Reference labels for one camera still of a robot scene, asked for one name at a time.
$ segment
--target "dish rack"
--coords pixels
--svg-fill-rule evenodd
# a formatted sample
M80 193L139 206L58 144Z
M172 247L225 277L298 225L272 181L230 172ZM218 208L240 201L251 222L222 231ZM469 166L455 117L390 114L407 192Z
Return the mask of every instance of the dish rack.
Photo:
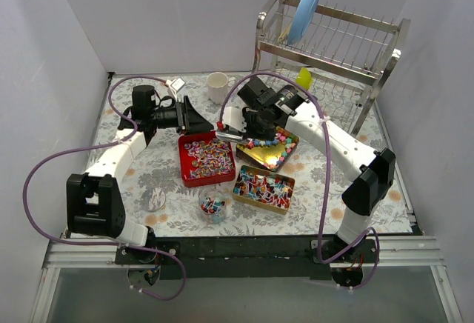
M377 95L401 56L410 27L385 17L374 19L338 6L318 5L298 44L285 44L300 0L268 0L258 15L253 72L262 52L272 55L271 69L296 79L302 67L312 73L310 88L325 114L351 135L361 129ZM271 78L271 87L284 82Z

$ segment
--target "white mug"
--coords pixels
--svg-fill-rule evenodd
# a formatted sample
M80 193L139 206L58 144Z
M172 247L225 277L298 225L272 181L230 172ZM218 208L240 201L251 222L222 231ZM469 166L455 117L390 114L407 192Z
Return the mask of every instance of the white mug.
M229 79L225 73L211 73L206 80L207 95L216 104L221 104L229 93Z

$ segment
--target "tabletop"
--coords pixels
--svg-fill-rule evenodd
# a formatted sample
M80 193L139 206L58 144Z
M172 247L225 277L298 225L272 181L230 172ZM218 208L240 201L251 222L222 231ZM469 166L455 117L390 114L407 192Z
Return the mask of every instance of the tabletop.
M229 77L238 79L243 75L234 73L229 74ZM182 76L187 86L180 95L188 95L194 108L205 119L216 124L220 105L212 103L207 97L206 77L204 74ZM119 79L115 77L112 84ZM124 110L131 105L132 89L138 84L153 84L160 95L167 94L166 88L158 82L129 80L113 94L113 103L118 109ZM228 105L241 107L243 102L235 94ZM111 142L118 125L119 117L106 101L94 144ZM119 185L125 210L132 220L151 226L157 236L265 236L318 232L326 158L305 140L300 141L295 153L280 171L296 181L290 210L287 215L281 215L234 201L231 193L235 180L206 187L185 187L181 179L178 138L175 129L158 130L147 149L136 157ZM387 146L372 110L358 140L377 149ZM102 152L92 152L88 164L95 162ZM237 170L243 164L242 160L236 159ZM345 209L341 194L349 184L343 173L332 166L325 234L335 233L341 224ZM228 197L227 218L220 224L205 223L198 216L198 196L209 188L220 190ZM164 198L163 194L164 205L155 212L147 211L153 207L154 201ZM404 198L397 182L378 206L372 225L379 233L411 232Z

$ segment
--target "gray wall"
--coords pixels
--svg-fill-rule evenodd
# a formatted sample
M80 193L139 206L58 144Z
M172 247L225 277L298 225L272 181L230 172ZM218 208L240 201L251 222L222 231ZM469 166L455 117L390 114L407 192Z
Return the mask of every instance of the gray wall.
M47 240L24 215L23 181L45 156L89 143L107 74L67 0L0 0L0 81L0 320L27 322ZM65 157L33 180L33 214L53 235L66 178L84 165Z
M249 70L267 0L68 0L107 71ZM380 19L405 0L321 0Z
M407 46L380 97L416 218L438 237L466 322L474 322L472 1L407 0Z

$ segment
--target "red tray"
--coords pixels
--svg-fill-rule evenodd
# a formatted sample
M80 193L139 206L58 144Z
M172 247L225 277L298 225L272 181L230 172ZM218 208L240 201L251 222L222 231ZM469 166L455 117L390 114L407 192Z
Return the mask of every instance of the red tray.
M234 170L231 173L225 173L223 175L212 175L208 177L201 177L200 179L190 179L189 174L195 167L191 165L191 162L196 158L187 155L187 150L184 149L186 143L192 143L193 141L209 142L216 137L216 132L213 130L209 133L193 134L191 136L180 136L178 139L179 148L179 161L181 162L181 178L183 179L184 186L186 187L198 187L205 186L207 184L219 184L221 182L233 181L236 177L236 162L234 160L233 152L230 152L230 158L234 165Z

